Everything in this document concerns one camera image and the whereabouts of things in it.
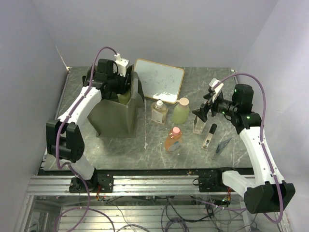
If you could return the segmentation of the yellow pump lotion bottle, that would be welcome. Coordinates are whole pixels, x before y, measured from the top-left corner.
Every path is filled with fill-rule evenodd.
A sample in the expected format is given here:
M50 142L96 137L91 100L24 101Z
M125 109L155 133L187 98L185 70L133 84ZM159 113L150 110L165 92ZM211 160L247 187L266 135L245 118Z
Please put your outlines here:
M117 94L118 101L120 104L127 105L130 101L130 90L125 92L124 94Z

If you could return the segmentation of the orange bottle pink cap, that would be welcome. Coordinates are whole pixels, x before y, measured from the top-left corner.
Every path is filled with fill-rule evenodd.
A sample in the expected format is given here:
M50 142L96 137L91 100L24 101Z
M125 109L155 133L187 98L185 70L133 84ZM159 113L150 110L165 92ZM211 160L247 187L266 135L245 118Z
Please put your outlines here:
M177 150L182 144L182 131L179 127L173 127L165 140L165 149L168 152Z

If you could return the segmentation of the amber clear soap bottle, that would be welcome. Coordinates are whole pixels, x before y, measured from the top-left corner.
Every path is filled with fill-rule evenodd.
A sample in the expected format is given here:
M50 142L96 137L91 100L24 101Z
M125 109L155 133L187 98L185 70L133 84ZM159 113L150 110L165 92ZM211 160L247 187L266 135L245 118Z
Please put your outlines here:
M155 123L165 125L167 120L168 108L161 101L153 102L151 105L151 120Z

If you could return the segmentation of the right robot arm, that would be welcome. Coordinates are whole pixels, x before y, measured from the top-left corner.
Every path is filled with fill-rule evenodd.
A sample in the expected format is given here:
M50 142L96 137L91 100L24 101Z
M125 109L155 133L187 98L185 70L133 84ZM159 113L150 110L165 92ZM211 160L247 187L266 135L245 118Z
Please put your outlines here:
M247 210L257 213L282 213L295 194L295 187L287 183L272 158L262 128L262 119L252 111L254 91L250 85L237 84L232 100L226 100L222 93L223 84L215 81L210 84L206 100L199 109L193 110L203 122L207 114L224 115L235 127L250 157L254 181L249 181L234 170L223 171L213 179L213 187L218 191L232 188L244 199Z

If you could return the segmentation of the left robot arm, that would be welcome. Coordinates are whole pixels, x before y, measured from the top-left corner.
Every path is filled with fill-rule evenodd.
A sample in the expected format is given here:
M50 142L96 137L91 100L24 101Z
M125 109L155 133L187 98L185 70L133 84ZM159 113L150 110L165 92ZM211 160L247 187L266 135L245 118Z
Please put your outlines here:
M79 128L94 107L112 94L124 94L131 84L127 59L99 59L82 77L82 89L68 110L57 119L46 122L48 154L56 159L58 169L68 166L75 175L73 186L93 192L98 188L98 174L84 155L84 140Z

